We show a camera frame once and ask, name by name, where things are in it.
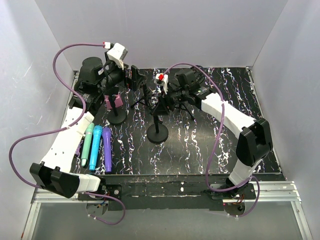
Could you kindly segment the black tripod stand with ring clamp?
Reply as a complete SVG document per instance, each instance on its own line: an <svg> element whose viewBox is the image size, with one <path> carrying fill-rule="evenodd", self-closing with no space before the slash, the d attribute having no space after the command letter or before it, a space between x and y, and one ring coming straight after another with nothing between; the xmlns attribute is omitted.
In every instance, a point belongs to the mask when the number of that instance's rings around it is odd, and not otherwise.
<svg viewBox="0 0 320 240"><path fill-rule="evenodd" d="M149 113L151 116L154 116L153 111L156 103L152 103L152 99L155 98L157 94L152 92L146 83L142 83L140 88L142 89L143 95L134 104L132 104L130 108L134 110L134 114L136 114L136 106L140 104L147 109L147 113Z"/></svg>

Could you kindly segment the solid purple microphone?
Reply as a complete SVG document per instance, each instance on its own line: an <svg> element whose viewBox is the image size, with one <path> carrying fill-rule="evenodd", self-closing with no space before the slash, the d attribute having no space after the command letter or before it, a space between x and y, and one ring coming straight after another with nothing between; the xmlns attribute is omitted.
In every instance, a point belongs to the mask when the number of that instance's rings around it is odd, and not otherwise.
<svg viewBox="0 0 320 240"><path fill-rule="evenodd" d="M112 131L109 127L102 129L102 139L104 147L104 166L107 173L112 172Z"/></svg>

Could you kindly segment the mint green microphone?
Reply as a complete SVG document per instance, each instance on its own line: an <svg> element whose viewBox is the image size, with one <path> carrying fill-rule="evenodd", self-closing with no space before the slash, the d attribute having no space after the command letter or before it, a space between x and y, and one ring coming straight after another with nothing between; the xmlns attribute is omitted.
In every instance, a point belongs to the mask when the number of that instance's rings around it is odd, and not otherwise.
<svg viewBox="0 0 320 240"><path fill-rule="evenodd" d="M91 142L92 142L94 127L95 127L95 124L92 122L89 124L89 126L85 130L84 142L83 142L82 152L81 152L81 166L82 167L85 167L87 165L87 162L89 159L89 153L90 153L90 149L91 149Z"/></svg>

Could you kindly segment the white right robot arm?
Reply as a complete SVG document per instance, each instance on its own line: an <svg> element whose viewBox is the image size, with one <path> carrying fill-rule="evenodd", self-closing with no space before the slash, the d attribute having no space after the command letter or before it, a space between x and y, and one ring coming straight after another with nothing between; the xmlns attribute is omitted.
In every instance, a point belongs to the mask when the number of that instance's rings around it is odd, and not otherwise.
<svg viewBox="0 0 320 240"><path fill-rule="evenodd" d="M199 82L200 78L207 78L208 75L197 66L182 69L175 77L179 83L176 88L172 88L166 73L158 73L154 78L161 93L157 104L150 110L154 123L147 129L147 139L154 144L165 142L169 131L160 123L159 116L169 115L184 103L219 119L220 127L227 127L237 138L237 162L226 179L226 188L217 189L217 192L227 192L232 199L239 198L257 165L273 149L269 122L244 114L224 101L218 87L211 88Z"/></svg>

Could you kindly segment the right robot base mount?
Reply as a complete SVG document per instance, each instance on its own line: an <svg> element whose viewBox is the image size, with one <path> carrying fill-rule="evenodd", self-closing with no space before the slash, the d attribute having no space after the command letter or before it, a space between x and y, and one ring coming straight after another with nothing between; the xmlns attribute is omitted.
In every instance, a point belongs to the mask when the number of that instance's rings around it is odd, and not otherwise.
<svg viewBox="0 0 320 240"><path fill-rule="evenodd" d="M256 207L260 198L261 189L257 191L252 183L229 191L212 191L209 195L213 200L222 201L223 213L227 217L239 219L247 216ZM254 200L253 205L246 209L245 200Z"/></svg>

